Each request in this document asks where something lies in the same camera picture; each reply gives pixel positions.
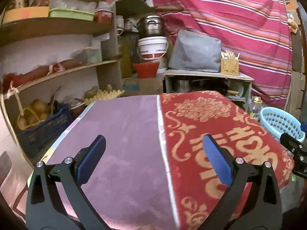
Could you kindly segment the light blue plastic basket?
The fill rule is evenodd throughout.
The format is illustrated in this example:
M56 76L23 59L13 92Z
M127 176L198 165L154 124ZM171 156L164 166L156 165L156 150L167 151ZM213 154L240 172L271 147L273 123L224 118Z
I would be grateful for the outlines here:
M301 123L291 114L274 107L262 108L259 114L260 124L280 142L283 133L287 133L299 142L305 139L305 132L301 130Z

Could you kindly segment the clear yellow label bottle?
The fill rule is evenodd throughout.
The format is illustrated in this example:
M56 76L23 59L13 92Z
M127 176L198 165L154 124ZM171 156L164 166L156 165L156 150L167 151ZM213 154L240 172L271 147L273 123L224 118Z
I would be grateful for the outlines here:
M259 120L260 111L262 110L263 101L260 96L254 96L252 102L249 105L249 115L256 121Z

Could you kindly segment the dark blue plastic crate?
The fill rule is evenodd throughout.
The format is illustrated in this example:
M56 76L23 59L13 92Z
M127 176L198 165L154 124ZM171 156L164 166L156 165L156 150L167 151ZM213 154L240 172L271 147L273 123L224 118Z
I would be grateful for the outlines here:
M17 133L19 144L28 158L34 158L49 140L61 135L72 123L70 104L55 101L55 114L37 126Z

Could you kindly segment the grey low shelf unit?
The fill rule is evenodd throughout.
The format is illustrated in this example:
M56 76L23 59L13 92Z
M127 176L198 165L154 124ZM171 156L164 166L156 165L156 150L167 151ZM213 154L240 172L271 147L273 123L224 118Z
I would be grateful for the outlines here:
M168 69L164 72L165 90L167 93L175 92L177 80L189 80L191 92L193 91L218 91L223 96L248 110L248 103L251 101L251 88L254 79L243 73L238 76L225 75L222 73L199 72ZM239 91L239 96L230 96L227 90Z

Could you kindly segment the purple table mat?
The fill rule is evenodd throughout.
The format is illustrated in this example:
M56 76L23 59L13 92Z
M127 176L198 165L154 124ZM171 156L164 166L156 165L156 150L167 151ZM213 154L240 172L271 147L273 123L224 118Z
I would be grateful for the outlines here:
M106 229L178 229L170 169L157 95L95 102L52 149L46 165L61 163L89 147L98 135L106 150L83 193ZM69 217L77 220L61 183L56 184Z

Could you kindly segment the yellow chopstick holder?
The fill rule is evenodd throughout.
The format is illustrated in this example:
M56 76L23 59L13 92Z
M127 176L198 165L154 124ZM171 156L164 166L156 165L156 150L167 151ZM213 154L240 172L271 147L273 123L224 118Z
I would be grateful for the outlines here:
M239 75L240 53L235 54L230 50L221 51L221 73L225 75Z

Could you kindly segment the yellow net potato bag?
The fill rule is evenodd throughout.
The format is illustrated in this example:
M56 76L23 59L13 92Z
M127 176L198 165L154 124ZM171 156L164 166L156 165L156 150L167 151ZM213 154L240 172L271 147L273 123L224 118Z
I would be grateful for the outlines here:
M29 106L23 108L17 118L17 128L25 131L31 127L37 126L50 117L50 105L46 102L34 99Z

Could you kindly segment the red gold patterned towel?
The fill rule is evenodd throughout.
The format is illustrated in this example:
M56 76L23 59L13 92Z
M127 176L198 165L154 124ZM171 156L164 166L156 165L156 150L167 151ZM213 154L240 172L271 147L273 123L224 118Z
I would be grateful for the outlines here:
M181 229L280 229L279 190L294 162L216 91L162 94L167 160Z

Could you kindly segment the striped pink red curtain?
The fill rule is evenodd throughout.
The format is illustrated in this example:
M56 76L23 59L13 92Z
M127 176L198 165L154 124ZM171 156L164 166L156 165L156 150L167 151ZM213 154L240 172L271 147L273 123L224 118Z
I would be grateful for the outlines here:
M289 94L292 43L283 0L153 0L175 6L164 12L165 30L217 38L224 50L239 54L239 70L253 78L252 92L269 106L283 108Z

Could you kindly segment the steel pot in shelf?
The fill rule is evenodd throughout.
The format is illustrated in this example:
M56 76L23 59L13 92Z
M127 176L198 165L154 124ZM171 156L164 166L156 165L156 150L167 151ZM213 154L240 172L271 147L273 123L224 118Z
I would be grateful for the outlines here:
M175 92L188 93L191 92L189 80L177 80L175 84Z

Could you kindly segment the yellow egg tray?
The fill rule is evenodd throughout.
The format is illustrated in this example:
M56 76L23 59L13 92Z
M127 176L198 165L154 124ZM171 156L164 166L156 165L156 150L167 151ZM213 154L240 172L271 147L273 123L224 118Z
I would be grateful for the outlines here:
M91 103L102 101L102 100L111 100L114 98L119 98L124 95L124 90L112 90L107 92L107 90L98 90L98 92L92 98L85 98L85 105L89 105Z

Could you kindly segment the cardboard box blue label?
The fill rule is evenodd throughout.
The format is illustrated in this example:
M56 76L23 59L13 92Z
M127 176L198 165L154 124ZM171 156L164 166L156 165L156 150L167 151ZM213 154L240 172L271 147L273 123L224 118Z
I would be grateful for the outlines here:
M123 89L126 91L139 91L138 78L127 78L123 80Z

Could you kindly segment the red plastic basket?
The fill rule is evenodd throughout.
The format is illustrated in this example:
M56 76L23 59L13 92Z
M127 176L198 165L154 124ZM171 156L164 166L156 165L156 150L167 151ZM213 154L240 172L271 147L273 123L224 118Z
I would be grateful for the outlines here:
M157 75L159 62L143 62L135 63L133 67L137 73L138 78L155 78Z

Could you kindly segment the clear plastic storage box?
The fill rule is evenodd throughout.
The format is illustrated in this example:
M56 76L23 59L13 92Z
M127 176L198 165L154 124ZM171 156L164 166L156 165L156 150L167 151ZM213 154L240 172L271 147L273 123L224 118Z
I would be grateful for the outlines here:
M87 47L73 52L71 58L77 62L82 62L85 65L102 62L102 51L101 49Z

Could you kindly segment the white red plastic bucket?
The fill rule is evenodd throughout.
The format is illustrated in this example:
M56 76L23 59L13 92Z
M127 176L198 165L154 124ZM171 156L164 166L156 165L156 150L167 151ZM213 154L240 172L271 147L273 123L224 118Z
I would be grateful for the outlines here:
M137 43L138 56L143 60L156 60L164 57L169 43L165 36L152 36L139 39Z

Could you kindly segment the steel cooking pot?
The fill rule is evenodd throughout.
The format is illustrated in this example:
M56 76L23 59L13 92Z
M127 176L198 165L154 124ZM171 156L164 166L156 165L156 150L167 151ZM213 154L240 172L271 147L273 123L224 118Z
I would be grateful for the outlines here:
M138 21L136 26L138 29L139 38L143 39L146 37L164 36L163 24L163 18L158 15L143 17Z

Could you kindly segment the yellow oil jug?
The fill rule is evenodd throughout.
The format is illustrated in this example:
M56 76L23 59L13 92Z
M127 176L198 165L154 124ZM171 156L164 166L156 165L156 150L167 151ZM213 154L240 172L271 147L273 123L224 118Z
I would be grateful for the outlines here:
M123 32L124 30L121 28L116 29L118 39L118 52L120 55L119 63L122 78L129 78L132 76L130 48L128 42L123 36L121 36Z

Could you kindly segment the green plastic tray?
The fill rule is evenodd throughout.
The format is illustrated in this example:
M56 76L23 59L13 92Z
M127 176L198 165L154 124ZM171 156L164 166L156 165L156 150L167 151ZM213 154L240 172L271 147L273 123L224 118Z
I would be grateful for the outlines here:
M83 12L80 10L74 9L60 9L54 8L49 11L50 18L68 18L68 19L78 19L78 20L86 20L93 21L95 14L90 12Z

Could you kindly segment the red small basket on shelf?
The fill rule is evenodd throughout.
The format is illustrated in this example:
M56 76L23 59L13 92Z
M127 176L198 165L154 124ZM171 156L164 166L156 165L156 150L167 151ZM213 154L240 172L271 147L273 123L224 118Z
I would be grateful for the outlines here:
M100 9L94 12L94 21L103 24L112 24L113 12L110 10Z

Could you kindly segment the wooden handled pan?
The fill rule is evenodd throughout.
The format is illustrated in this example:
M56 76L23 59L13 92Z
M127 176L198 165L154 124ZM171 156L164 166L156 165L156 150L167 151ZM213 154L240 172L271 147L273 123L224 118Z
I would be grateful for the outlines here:
M239 96L240 97L239 91L227 90L227 94L229 94L230 96Z

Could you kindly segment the wooden wall shelf unit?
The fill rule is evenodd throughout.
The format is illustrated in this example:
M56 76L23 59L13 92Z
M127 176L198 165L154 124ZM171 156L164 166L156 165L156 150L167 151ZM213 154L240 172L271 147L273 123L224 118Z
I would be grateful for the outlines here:
M1 11L9 0L1 0ZM115 17L112 25L95 21L68 18L22 19L1 26L1 70L30 71L33 68L50 63L53 58L62 61L81 48L89 46L94 37L109 33L109 39L100 43L103 61L76 67L68 71L51 74L20 87L22 105L33 99L49 99L53 91L61 86L59 98L74 95L81 96L85 90L98 85L104 90L110 84L115 90L122 90L122 79L118 55ZM1 110L12 139L23 161L33 168L28 156L20 146L13 128L17 105L13 99L4 100L1 94Z

